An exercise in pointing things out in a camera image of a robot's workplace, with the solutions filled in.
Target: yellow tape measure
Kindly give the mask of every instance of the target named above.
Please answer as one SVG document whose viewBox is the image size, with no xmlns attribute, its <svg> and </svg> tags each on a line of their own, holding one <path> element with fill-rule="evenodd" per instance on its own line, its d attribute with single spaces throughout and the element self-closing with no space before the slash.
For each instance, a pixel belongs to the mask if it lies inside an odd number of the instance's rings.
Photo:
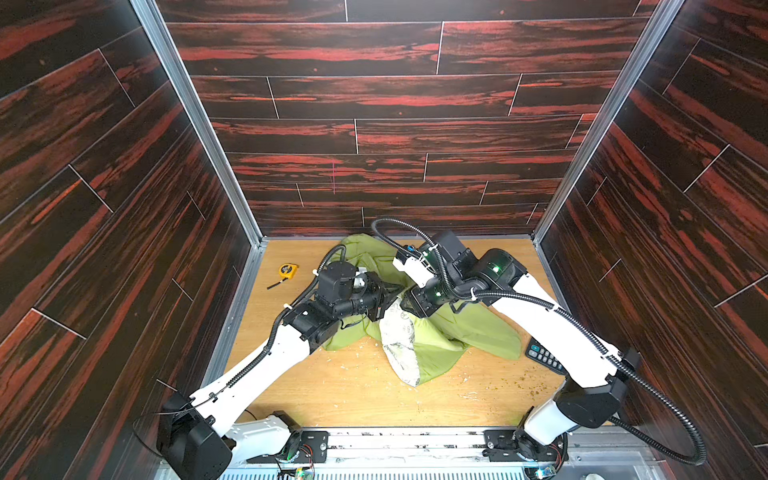
<svg viewBox="0 0 768 480">
<path fill-rule="evenodd" d="M 266 289 L 267 290 L 272 289 L 280 285 L 282 282 L 292 279 L 293 276 L 296 275 L 296 271 L 298 269 L 299 269 L 299 266 L 296 265 L 295 263 L 284 263 L 283 265 L 280 265 L 280 270 L 278 270 L 278 273 L 283 279 L 280 282 L 269 285 Z"/>
</svg>

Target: enclosure wall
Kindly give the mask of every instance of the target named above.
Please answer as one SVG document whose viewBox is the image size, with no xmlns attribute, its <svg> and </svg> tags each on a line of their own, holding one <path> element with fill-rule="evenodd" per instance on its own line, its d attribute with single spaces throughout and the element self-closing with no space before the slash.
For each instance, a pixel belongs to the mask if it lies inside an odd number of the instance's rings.
<svg viewBox="0 0 768 480">
<path fill-rule="evenodd" d="M 542 243 L 574 313 L 701 427 L 709 461 L 678 479 L 768 475 L 766 27 L 762 2 L 686 2 Z"/>
<path fill-rule="evenodd" d="M 3 2 L 0 478 L 150 475 L 249 251 L 128 1 Z"/>
<path fill-rule="evenodd" d="M 160 0 L 261 230 L 530 233 L 653 0 Z"/>
</svg>

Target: remote control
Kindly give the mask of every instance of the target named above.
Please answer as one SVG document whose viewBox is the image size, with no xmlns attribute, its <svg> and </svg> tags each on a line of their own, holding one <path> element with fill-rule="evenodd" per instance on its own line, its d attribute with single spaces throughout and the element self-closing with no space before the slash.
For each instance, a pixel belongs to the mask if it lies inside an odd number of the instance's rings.
<svg viewBox="0 0 768 480">
<path fill-rule="evenodd" d="M 565 375 L 567 372 L 563 365 L 546 350 L 535 338 L 531 337 L 531 341 L 528 342 L 528 348 L 525 349 L 525 356 L 534 362 L 540 363 L 555 373 Z"/>
</svg>

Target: light wood floor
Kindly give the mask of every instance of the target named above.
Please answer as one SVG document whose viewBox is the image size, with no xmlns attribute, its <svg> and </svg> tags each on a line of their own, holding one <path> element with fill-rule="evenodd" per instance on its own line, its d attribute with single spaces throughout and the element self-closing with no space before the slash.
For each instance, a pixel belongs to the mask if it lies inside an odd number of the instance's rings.
<svg viewBox="0 0 768 480">
<path fill-rule="evenodd" d="M 309 284 L 332 240 L 271 240 L 227 365 L 237 364 L 266 340 L 283 304 Z M 464 240 L 479 258 L 502 248 L 525 265 L 547 292 L 552 288 L 530 240 Z M 272 290 L 278 267 L 296 263 L 292 280 Z M 520 333 L 522 348 L 530 336 Z M 285 410 L 304 426 L 516 425 L 529 407 L 549 397 L 564 377 L 521 357 L 509 361 L 471 348 L 445 375 L 412 388 L 400 382 L 382 347 L 366 337 L 338 352 L 318 349 L 280 377 L 249 408 L 263 418 Z M 241 421 L 247 421 L 244 414 Z"/>
</svg>

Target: crumpled green fabric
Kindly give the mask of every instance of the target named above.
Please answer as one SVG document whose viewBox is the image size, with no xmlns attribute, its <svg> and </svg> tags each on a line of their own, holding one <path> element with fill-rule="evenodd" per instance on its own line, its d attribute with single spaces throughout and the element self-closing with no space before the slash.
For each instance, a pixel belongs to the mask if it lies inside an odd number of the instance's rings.
<svg viewBox="0 0 768 480">
<path fill-rule="evenodd" d="M 346 245 L 346 261 L 364 266 L 379 274 L 382 280 L 398 283 L 406 288 L 414 285 L 407 274 L 392 265 L 395 249 L 364 233 L 351 235 L 342 242 Z M 368 335 L 381 342 L 379 324 L 367 317 L 351 316 L 323 348 L 329 351 L 345 348 Z M 448 372 L 464 352 L 474 346 L 503 359 L 520 358 L 521 342 L 515 330 L 496 316 L 485 305 L 471 303 L 459 314 L 450 305 L 443 305 L 427 319 L 415 319 L 414 350 L 419 361 L 421 384 Z"/>
</svg>

